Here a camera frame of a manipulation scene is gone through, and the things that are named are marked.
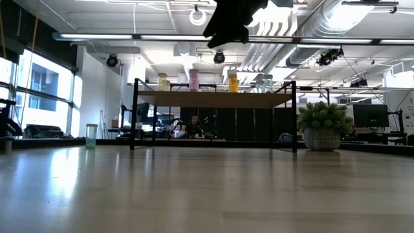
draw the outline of gray planter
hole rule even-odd
[[[305,145],[312,151],[334,151],[341,143],[340,134],[334,129],[305,129]]]

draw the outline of green plant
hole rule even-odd
[[[346,116],[346,106],[308,103],[306,107],[299,108],[299,112],[298,128],[302,132],[309,128],[329,128],[349,134],[353,130],[353,119]]]

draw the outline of wooden table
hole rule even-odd
[[[292,93],[278,93],[287,86],[292,86]],[[135,141],[136,105],[138,98],[154,106],[153,142],[155,143],[155,124],[157,122],[157,107],[205,107],[205,108],[233,108],[233,109],[268,109],[269,110],[269,144],[272,147],[273,139],[273,109],[276,106],[292,100],[292,113],[296,115],[296,83],[286,83],[275,93],[217,93],[217,92],[172,92],[172,91],[138,91],[138,79],[134,82],[133,118],[131,128],[131,150]],[[292,136],[292,152],[297,150],[296,127]]]

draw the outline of pink bottle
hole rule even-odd
[[[190,69],[190,91],[198,92],[199,91],[199,70]]]

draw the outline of person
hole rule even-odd
[[[191,139],[194,139],[196,135],[198,135],[198,137],[202,137],[202,131],[200,128],[198,116],[192,116],[191,122],[188,122],[188,125],[186,127],[186,132]]]

